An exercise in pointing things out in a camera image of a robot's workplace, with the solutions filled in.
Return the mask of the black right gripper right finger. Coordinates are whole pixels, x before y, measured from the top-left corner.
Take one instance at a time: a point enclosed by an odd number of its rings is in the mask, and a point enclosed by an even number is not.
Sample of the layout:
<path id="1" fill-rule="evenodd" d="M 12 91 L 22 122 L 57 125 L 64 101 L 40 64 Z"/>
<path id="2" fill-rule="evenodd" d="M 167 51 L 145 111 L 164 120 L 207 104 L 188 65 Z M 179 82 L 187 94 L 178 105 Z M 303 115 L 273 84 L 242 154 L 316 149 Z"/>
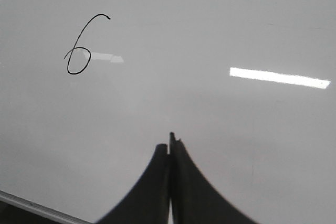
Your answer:
<path id="1" fill-rule="evenodd" d="M 170 156 L 174 223 L 255 223 L 208 182 L 173 132 L 170 133 Z"/>

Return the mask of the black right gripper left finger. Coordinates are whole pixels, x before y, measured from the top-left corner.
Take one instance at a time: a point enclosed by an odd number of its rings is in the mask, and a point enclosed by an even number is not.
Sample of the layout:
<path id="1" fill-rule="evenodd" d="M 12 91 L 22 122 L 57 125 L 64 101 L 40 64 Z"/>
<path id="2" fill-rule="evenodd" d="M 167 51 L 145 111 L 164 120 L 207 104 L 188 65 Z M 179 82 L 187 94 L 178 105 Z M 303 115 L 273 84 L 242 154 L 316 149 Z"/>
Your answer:
<path id="1" fill-rule="evenodd" d="M 169 176 L 167 145 L 158 144 L 139 180 L 97 223 L 168 223 Z"/>

